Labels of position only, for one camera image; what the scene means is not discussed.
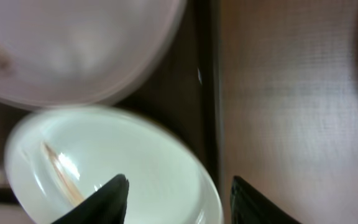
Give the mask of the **white plate back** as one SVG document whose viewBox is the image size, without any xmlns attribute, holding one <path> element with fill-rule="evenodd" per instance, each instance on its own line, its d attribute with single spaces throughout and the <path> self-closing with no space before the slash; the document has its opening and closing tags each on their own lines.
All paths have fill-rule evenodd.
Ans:
<svg viewBox="0 0 358 224">
<path fill-rule="evenodd" d="M 169 48 L 184 0 L 0 0 L 0 102 L 115 103 Z"/>
</svg>

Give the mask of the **white plate front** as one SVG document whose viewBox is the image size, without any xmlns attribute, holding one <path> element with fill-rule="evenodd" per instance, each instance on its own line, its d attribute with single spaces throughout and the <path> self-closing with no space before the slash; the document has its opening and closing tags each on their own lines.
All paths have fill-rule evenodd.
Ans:
<svg viewBox="0 0 358 224">
<path fill-rule="evenodd" d="M 102 106 L 42 110 L 10 133 L 4 167 L 36 223 L 52 223 L 113 178 L 129 182 L 126 223 L 222 223 L 218 191 L 176 136 L 137 114 Z"/>
</svg>

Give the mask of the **white plate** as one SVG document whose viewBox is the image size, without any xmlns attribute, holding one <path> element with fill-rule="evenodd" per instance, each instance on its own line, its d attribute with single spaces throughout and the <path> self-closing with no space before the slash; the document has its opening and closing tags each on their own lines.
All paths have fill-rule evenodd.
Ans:
<svg viewBox="0 0 358 224">
<path fill-rule="evenodd" d="M 10 133 L 4 167 L 36 223 L 52 223 L 113 178 L 129 182 L 126 223 L 222 223 L 218 191 L 176 136 L 137 114 L 102 106 L 42 110 Z"/>
<path fill-rule="evenodd" d="M 0 102 L 115 103 L 169 48 L 184 0 L 0 0 Z"/>
</svg>

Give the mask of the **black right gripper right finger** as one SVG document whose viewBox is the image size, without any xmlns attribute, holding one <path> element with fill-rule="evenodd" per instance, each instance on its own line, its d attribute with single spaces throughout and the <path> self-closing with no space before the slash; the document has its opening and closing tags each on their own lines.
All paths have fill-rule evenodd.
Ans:
<svg viewBox="0 0 358 224">
<path fill-rule="evenodd" d="M 238 175 L 232 180 L 230 208 L 232 224 L 300 224 Z"/>
</svg>

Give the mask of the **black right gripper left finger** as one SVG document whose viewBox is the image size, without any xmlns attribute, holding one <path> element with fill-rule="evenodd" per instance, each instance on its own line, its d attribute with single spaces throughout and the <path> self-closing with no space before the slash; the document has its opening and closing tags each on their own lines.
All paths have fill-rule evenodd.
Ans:
<svg viewBox="0 0 358 224">
<path fill-rule="evenodd" d="M 119 174 L 53 224 L 123 224 L 129 181 Z"/>
</svg>

